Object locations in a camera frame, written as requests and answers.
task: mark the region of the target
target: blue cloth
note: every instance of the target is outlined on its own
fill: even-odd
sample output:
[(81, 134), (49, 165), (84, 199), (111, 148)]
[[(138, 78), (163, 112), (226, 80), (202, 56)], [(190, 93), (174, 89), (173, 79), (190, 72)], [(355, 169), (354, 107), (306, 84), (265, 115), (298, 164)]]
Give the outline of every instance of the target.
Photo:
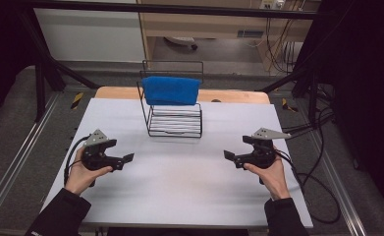
[(178, 77), (147, 77), (142, 80), (148, 105), (195, 105), (200, 80)]

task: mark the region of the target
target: black wire rack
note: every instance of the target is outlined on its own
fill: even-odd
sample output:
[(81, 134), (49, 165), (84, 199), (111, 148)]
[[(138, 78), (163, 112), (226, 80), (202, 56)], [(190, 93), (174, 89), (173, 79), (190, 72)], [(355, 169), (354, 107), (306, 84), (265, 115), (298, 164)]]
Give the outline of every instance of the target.
[[(200, 61), (142, 61), (140, 76), (198, 79), (203, 83), (203, 63)], [(139, 100), (150, 137), (201, 138), (203, 121), (201, 105), (147, 105), (141, 82), (137, 82)]]

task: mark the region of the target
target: human hand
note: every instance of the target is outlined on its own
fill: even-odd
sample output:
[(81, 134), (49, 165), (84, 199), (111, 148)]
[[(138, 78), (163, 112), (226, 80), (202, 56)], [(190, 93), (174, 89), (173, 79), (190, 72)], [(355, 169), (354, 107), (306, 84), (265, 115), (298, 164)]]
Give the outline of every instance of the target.
[(287, 199), (290, 197), (284, 175), (284, 165), (280, 156), (276, 155), (274, 163), (266, 169), (261, 169), (249, 163), (245, 163), (244, 168), (262, 179), (273, 200)]
[(84, 190), (86, 190), (89, 185), (99, 176), (105, 175), (112, 171), (111, 166), (106, 166), (98, 170), (88, 170), (84, 167), (82, 163), (82, 154), (84, 147), (81, 147), (76, 152), (76, 157), (74, 164), (72, 165), (72, 170), (69, 175), (69, 180), (64, 187), (66, 190), (80, 195)]

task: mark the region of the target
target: handheld controller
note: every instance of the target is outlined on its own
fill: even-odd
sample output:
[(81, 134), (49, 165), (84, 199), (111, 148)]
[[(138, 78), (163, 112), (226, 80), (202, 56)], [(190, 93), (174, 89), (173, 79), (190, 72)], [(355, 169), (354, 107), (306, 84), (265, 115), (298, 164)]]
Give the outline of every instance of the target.
[(124, 157), (113, 157), (105, 154), (107, 148), (116, 145), (116, 140), (109, 140), (100, 130), (96, 130), (84, 143), (82, 163), (89, 170), (98, 170), (105, 166), (111, 166), (114, 170), (122, 170), (124, 164), (133, 161), (134, 154)]
[(237, 168), (244, 168), (245, 163), (253, 164), (259, 168), (266, 169), (274, 163), (275, 151), (272, 140), (287, 139), (291, 135), (284, 134), (265, 128), (256, 131), (251, 137), (243, 136), (243, 142), (253, 146), (253, 151), (248, 154), (235, 155), (234, 153), (224, 150), (225, 158), (235, 163)]

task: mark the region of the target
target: table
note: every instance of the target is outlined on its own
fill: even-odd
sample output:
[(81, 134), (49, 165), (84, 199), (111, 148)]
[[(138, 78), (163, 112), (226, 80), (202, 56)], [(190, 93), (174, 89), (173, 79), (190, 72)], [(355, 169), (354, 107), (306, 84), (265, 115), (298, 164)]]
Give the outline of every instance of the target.
[[(72, 146), (100, 129), (118, 140), (106, 150), (108, 155), (122, 157), (134, 152), (135, 157), (122, 171), (99, 178), (82, 194), (92, 203), (84, 224), (247, 229), (267, 225), (263, 204), (270, 198), (268, 191), (257, 176), (226, 160), (223, 150), (248, 153), (252, 147), (242, 142), (242, 135), (251, 135), (260, 127), (280, 131), (273, 105), (202, 101), (201, 139), (151, 138), (138, 99), (99, 98), (102, 92), (90, 101)], [(274, 145), (288, 152), (284, 140), (275, 140)], [(65, 162), (44, 207), (63, 187)], [(287, 163), (285, 171), (302, 223), (312, 227)]]

